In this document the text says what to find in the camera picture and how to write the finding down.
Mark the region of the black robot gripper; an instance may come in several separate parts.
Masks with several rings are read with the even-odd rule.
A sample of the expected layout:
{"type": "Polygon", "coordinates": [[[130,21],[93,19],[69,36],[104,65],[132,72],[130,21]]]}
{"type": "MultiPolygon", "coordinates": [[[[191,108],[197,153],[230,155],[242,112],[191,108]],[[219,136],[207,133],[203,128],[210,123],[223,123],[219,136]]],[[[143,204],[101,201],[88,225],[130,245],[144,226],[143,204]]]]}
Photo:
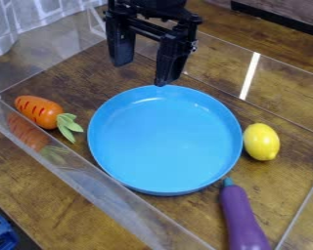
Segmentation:
{"type": "Polygon", "coordinates": [[[159,41],[154,84],[162,87],[179,79],[186,59],[197,50],[195,31],[199,15],[185,8],[186,0],[108,0],[106,33],[114,66],[131,63],[135,35],[159,41]],[[175,21],[171,30],[148,22],[175,21]]]}

